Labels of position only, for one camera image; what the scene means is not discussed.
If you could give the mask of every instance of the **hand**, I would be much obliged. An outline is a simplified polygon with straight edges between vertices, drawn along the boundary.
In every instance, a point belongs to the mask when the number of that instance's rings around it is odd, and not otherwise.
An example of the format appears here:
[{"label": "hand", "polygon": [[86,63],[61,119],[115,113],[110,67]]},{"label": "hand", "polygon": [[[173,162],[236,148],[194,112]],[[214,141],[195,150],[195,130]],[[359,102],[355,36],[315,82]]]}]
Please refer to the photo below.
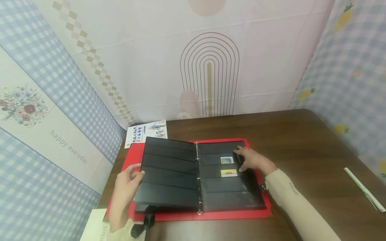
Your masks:
[{"label": "hand", "polygon": [[145,175],[144,171],[133,172],[139,167],[141,167],[141,164],[130,165],[117,175],[109,213],[111,232],[115,232],[126,225],[129,203]]},{"label": "hand", "polygon": [[233,152],[239,155],[243,155],[245,158],[245,161],[241,165],[239,172],[243,172],[247,168],[260,169],[264,175],[267,176],[277,170],[277,167],[273,162],[250,148],[237,146],[237,149]]}]

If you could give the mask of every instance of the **postage stamp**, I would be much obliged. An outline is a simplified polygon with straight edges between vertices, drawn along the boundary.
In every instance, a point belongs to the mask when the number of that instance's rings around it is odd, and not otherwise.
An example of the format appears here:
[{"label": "postage stamp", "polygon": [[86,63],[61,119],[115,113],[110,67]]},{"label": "postage stamp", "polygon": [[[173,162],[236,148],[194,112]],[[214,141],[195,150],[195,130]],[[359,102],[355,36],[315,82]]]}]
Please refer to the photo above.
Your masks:
[{"label": "postage stamp", "polygon": [[221,164],[234,163],[233,157],[220,157]]},{"label": "postage stamp", "polygon": [[237,177],[236,169],[221,170],[221,177]]}]

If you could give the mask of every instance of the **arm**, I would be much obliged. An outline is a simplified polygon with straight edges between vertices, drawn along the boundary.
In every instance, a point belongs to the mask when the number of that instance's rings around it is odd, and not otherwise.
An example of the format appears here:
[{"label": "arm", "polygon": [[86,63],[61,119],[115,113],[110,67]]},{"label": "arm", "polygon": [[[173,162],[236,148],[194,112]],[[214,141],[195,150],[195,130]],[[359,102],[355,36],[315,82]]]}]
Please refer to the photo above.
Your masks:
[{"label": "arm", "polygon": [[130,229],[133,221],[127,216],[130,201],[141,182],[144,171],[133,172],[141,164],[134,164],[117,175],[113,196],[111,198],[109,222],[110,230],[107,233],[108,241],[127,240],[130,236]]},{"label": "arm", "polygon": [[245,157],[240,172],[247,168],[260,169],[272,198],[292,220],[304,241],[340,241],[316,209],[296,190],[289,177],[275,164],[252,149],[238,147],[235,153]]}]

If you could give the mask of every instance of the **blue checkered cloth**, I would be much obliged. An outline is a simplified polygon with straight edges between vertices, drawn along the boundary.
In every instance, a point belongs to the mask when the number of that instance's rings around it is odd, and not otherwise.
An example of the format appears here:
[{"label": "blue checkered cloth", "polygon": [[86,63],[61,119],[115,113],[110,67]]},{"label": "blue checkered cloth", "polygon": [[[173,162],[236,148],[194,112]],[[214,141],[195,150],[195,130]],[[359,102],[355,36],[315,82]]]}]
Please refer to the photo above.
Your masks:
[{"label": "blue checkered cloth", "polygon": [[347,127],[340,137],[379,176],[378,161],[386,159],[379,145],[386,140],[386,1],[354,1],[351,18],[335,32],[348,4],[335,2],[290,107],[310,109],[331,127]]},{"label": "blue checkered cloth", "polygon": [[102,103],[30,0],[3,0],[0,44],[81,132],[114,163],[125,130]]},{"label": "blue checkered cloth", "polygon": [[0,129],[0,239],[79,240],[100,195]]}]

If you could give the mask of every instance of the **brown table surface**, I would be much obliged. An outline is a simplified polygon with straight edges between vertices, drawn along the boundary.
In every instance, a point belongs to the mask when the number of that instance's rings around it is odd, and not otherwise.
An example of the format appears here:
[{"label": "brown table surface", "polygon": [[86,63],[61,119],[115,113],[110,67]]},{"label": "brown table surface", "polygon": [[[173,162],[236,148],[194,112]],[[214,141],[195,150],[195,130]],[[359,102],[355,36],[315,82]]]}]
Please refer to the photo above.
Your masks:
[{"label": "brown table surface", "polygon": [[[270,158],[331,225],[341,240],[384,240],[386,213],[374,209],[343,171],[348,167],[386,207],[386,187],[311,111],[289,110],[167,121],[168,138],[182,141],[247,138]],[[119,150],[98,208],[106,208],[127,149]],[[282,213],[268,219],[156,222],[147,241],[296,240]]]}]

